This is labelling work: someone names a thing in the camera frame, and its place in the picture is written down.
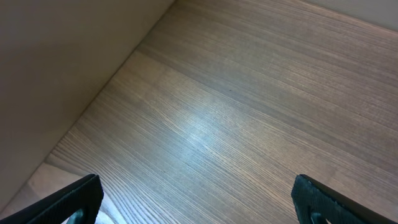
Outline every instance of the wooden floor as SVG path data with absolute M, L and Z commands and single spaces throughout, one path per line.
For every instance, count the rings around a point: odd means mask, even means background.
M 307 174 L 398 221 L 398 33 L 297 0 L 177 1 L 5 209 L 87 174 L 104 223 L 298 223 Z

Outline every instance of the black object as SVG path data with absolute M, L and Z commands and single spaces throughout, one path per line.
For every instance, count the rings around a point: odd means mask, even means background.
M 300 224 L 397 224 L 303 174 L 292 198 Z
M 100 177 L 87 175 L 33 205 L 0 220 L 0 224 L 94 224 L 104 193 Z

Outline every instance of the brown wood grain surface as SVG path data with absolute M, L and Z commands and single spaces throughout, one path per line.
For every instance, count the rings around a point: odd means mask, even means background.
M 177 1 L 43 166 L 99 174 L 115 223 L 297 223 L 297 174 L 398 221 L 397 65 L 305 2 Z

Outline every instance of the wood plank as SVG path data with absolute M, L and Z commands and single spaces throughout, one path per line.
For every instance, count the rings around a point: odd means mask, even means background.
M 398 34 L 301 1 L 178 1 L 46 163 L 127 223 L 297 223 L 307 174 L 398 220 Z

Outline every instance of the wooden surface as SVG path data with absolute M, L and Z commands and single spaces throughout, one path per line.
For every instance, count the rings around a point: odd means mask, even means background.
M 171 3 L 1 1 L 0 210 Z
M 297 174 L 398 221 L 397 62 L 304 2 L 178 1 L 46 166 L 99 174 L 115 223 L 297 223 Z

